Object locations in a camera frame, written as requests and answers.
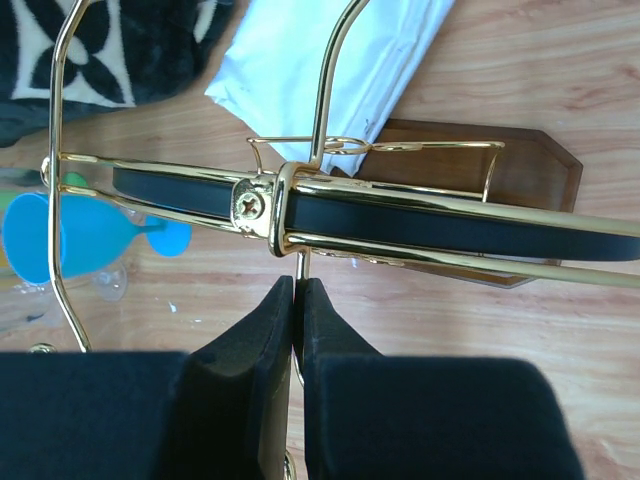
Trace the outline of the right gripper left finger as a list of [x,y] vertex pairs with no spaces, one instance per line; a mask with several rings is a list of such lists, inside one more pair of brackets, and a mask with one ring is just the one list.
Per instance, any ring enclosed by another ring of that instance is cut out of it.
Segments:
[[280,479],[293,281],[193,353],[5,353],[5,479]]

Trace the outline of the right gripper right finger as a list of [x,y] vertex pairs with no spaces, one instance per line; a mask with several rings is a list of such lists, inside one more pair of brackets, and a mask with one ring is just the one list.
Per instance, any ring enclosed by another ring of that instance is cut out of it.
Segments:
[[555,393],[514,358],[390,356],[304,295],[305,461],[313,479],[581,479]]

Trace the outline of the gold and black wine glass rack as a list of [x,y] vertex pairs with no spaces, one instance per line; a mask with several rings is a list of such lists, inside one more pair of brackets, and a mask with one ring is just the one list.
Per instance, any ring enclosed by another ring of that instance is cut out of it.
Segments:
[[61,197],[77,195],[139,208],[166,220],[263,239],[276,257],[296,255],[290,371],[302,373],[304,295],[312,254],[373,263],[496,272],[586,285],[635,288],[635,275],[591,269],[591,262],[635,261],[639,227],[614,219],[467,200],[416,186],[324,175],[321,156],[362,154],[372,143],[329,137],[326,90],[320,88],[307,162],[275,172],[231,172],[179,164],[112,159],[118,195],[63,183],[60,166],[64,65],[87,9],[72,4],[55,41],[50,73],[48,267],[56,298],[82,352],[90,341],[70,304],[60,261]]

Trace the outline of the short clear wine glass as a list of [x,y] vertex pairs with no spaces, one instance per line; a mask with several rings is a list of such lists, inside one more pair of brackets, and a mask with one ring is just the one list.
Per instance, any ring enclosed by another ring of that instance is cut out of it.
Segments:
[[[98,272],[64,281],[73,304],[84,300],[119,302],[128,286],[125,266],[116,262]],[[22,327],[59,323],[63,318],[50,283],[23,281],[15,274],[1,273],[1,332]]]

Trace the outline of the blue plastic goblet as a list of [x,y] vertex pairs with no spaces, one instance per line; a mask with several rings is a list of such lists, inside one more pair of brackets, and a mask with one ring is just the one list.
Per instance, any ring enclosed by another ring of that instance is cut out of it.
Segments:
[[[21,194],[5,210],[1,227],[9,265],[34,285],[49,282],[48,207],[44,194]],[[140,235],[156,253],[176,257],[188,248],[191,234],[191,226],[185,223],[149,216],[143,225],[137,225],[102,200],[64,195],[59,232],[62,276],[73,278],[104,269]]]

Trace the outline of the green plastic goblet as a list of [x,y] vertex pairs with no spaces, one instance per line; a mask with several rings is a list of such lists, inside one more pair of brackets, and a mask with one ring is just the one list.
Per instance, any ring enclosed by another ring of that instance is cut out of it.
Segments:
[[72,187],[87,188],[88,182],[78,172],[67,172],[63,176],[63,183]]

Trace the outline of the folded cream cloth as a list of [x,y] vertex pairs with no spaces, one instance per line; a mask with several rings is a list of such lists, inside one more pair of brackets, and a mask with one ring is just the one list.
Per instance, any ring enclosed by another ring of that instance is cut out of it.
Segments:
[[318,91],[327,135],[373,142],[453,7],[450,1],[250,2],[205,94],[260,137],[280,137],[287,161],[310,157]]

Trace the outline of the black floral plush pillow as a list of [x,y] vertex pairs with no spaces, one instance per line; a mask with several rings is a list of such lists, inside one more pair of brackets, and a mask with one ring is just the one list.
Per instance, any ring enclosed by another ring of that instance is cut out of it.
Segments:
[[[1,145],[49,124],[52,55],[69,1],[1,4]],[[64,118],[174,97],[206,69],[232,1],[92,1],[64,65]]]

